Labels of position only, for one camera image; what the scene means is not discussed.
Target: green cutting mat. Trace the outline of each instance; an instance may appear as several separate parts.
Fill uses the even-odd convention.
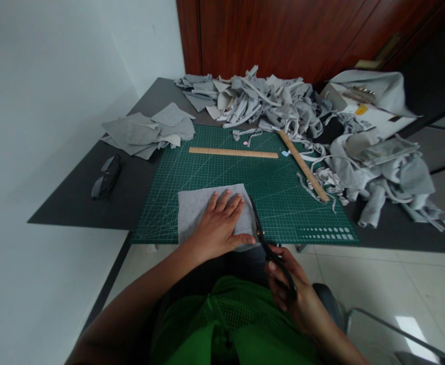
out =
[[[301,187],[296,173],[303,173],[292,156],[280,154],[287,148],[278,134],[263,133],[248,148],[243,141],[249,135],[235,142],[232,130],[194,127],[193,140],[163,151],[131,243],[177,243],[179,191],[240,183],[253,198],[270,242],[359,242],[339,200],[334,214],[332,199],[323,205]],[[279,158],[190,154],[189,147],[277,152]]]

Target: scissors handle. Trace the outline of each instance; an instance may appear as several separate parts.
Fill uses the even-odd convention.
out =
[[[278,286],[284,289],[291,299],[296,300],[297,287],[295,286],[293,278],[290,275],[290,272],[288,271],[287,267],[282,262],[281,258],[279,258],[278,255],[268,247],[268,244],[266,242],[261,242],[261,244],[263,249],[265,250],[265,253],[267,254],[267,261],[273,261],[280,268],[280,270],[282,270],[283,275],[285,275],[285,278],[287,279],[289,285],[287,286],[285,283],[277,280]]]

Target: white box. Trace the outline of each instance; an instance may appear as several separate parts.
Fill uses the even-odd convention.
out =
[[[360,104],[344,96],[343,94],[346,90],[347,88],[343,85],[328,83],[320,93],[320,96],[326,97],[327,95],[327,99],[332,101],[335,110],[355,114],[356,119],[367,121],[377,127],[380,137],[383,139],[393,136],[416,119],[410,117],[397,119],[396,115],[378,109],[374,105]]]

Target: scissors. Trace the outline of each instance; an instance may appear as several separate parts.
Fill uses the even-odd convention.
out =
[[[253,205],[254,219],[256,221],[256,233],[258,234],[259,242],[262,244],[263,250],[265,250],[265,253],[267,255],[267,261],[273,261],[280,268],[280,270],[283,271],[283,274],[285,275],[285,278],[287,279],[290,287],[288,287],[287,285],[278,280],[277,284],[279,287],[286,290],[288,296],[291,299],[296,300],[297,288],[295,287],[295,283],[293,282],[292,276],[290,275],[288,269],[282,262],[282,259],[268,247],[267,241],[265,239],[265,232],[263,231],[262,223],[259,220],[258,212],[256,211],[256,206],[254,204],[254,201],[251,197],[249,197],[249,200]]]

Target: wooden ruler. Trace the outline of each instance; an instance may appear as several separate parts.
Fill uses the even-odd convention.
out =
[[[198,153],[198,154],[206,154],[206,155],[226,155],[226,156],[247,156],[247,157],[278,158],[278,153],[276,153],[276,152],[258,152],[258,151],[207,149],[207,148],[200,148],[200,147],[189,147],[189,153]]]
[[[302,159],[302,157],[300,157],[299,152],[297,151],[297,149],[293,145],[293,143],[290,140],[290,138],[288,138],[288,136],[285,133],[285,131],[284,130],[279,130],[278,134],[280,134],[280,137],[282,137],[282,140],[285,142],[285,144],[287,145],[287,147],[290,150],[290,152],[292,152],[293,158],[295,158],[295,160],[297,161],[298,165],[300,166],[300,169],[302,169],[302,171],[304,172],[306,178],[310,181],[310,183],[314,187],[314,191],[317,193],[317,195],[320,196],[322,201],[325,201],[325,202],[329,201],[329,197],[325,193],[324,189],[322,188],[320,183],[317,181],[317,179],[315,178],[314,174],[310,171],[309,166],[307,166],[307,164]]]

